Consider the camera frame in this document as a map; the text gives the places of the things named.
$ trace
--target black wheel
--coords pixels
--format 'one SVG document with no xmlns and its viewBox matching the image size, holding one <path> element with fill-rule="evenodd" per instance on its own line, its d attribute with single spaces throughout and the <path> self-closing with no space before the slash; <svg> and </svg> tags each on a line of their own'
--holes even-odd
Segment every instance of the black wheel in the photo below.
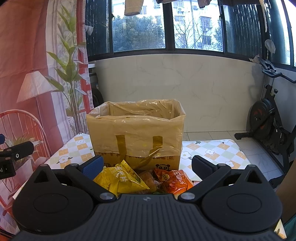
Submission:
<svg viewBox="0 0 296 241">
<path fill-rule="evenodd" d="M 91 92 L 93 97 L 94 108 L 104 103 L 103 96 L 97 88 L 92 88 Z"/>
<path fill-rule="evenodd" d="M 250 112 L 251 130 L 256 128 L 260 120 L 266 118 L 271 109 L 272 105 L 267 99 L 259 100 L 252 106 Z M 263 140 L 269 135 L 273 118 L 274 117 L 270 115 L 267 120 L 254 132 L 255 139 Z"/>
</svg>

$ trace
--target ribbed black surface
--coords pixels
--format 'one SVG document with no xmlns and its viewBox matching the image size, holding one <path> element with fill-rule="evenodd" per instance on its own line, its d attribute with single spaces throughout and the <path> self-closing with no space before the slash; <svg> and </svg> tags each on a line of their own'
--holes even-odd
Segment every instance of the ribbed black surface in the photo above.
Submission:
<svg viewBox="0 0 296 241">
<path fill-rule="evenodd" d="M 281 238 L 272 231 L 256 235 L 228 233 L 210 224 L 195 205 L 179 202 L 171 194 L 123 194 L 113 203 L 99 205 L 91 218 L 73 231 L 49 236 L 22 231 L 12 240 L 280 241 Z"/>
</svg>

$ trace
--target printed curtain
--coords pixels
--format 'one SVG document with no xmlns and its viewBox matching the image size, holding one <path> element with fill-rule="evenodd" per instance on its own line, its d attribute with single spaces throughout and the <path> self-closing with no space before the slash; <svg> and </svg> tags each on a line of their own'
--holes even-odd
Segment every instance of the printed curtain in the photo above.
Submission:
<svg viewBox="0 0 296 241">
<path fill-rule="evenodd" d="M 93 109 L 85 0 L 7 0 L 0 7 L 0 150 L 31 141 L 31 156 L 0 180 L 0 228 L 17 233 L 12 196 L 74 135 Z"/>
</svg>

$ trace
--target tile floor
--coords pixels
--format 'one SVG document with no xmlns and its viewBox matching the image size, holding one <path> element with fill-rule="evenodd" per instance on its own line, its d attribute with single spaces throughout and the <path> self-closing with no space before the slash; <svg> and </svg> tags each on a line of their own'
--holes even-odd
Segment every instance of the tile floor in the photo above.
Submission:
<svg viewBox="0 0 296 241">
<path fill-rule="evenodd" d="M 236 140 L 234 134 L 238 132 L 245 131 L 185 132 L 183 134 L 183 141 L 232 139 L 238 144 L 249 161 L 258 166 L 267 180 L 279 177 L 283 174 L 273 159 L 253 138 Z"/>
</svg>

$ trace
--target window pane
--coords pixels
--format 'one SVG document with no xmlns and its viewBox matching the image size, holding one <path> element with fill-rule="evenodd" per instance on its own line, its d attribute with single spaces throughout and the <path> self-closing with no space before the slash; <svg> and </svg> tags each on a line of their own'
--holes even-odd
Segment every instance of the window pane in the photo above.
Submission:
<svg viewBox="0 0 296 241">
<path fill-rule="evenodd" d="M 227 51 L 255 57 L 262 55 L 261 32 L 257 7 L 252 5 L 223 6 Z"/>
<path fill-rule="evenodd" d="M 124 16 L 125 0 L 112 0 L 114 52 L 165 48 L 162 4 L 144 0 L 141 14 Z"/>
<path fill-rule="evenodd" d="M 87 55 L 109 53 L 107 0 L 86 0 L 85 25 L 94 27 L 91 35 L 86 32 Z"/>
<path fill-rule="evenodd" d="M 270 0 L 270 4 L 271 8 L 267 3 L 265 4 L 266 20 L 269 26 L 270 39 L 276 47 L 276 52 L 271 55 L 271 61 L 290 64 L 289 33 L 283 5 L 281 0 Z"/>
<path fill-rule="evenodd" d="M 292 27 L 293 48 L 294 48 L 294 66 L 296 66 L 296 7 L 289 1 L 284 0 L 289 20 Z"/>
<path fill-rule="evenodd" d="M 176 48 L 223 51 L 220 10 L 217 0 L 202 9 L 197 2 L 173 2 Z"/>
</svg>

